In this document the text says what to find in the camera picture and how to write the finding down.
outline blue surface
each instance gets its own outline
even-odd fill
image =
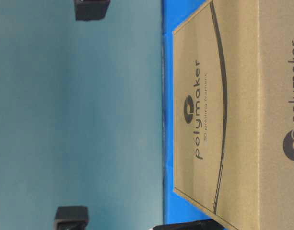
[[[87,205],[88,230],[162,223],[161,23],[159,0],[93,22],[0,0],[0,230],[52,230],[59,205]]]
[[[172,31],[190,16],[203,0],[163,1],[164,40],[164,108],[165,108],[165,184],[164,223],[178,223],[209,219],[193,205],[173,192],[173,50]]]

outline polymaker logo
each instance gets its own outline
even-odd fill
[[[294,161],[294,130],[286,135],[283,141],[283,150],[285,155]]]
[[[184,102],[184,118],[187,124],[189,124],[194,117],[194,101],[191,96],[187,96]]]

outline brown cardboard box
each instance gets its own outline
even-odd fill
[[[213,0],[174,31],[175,192],[231,230],[294,230],[294,0]]]

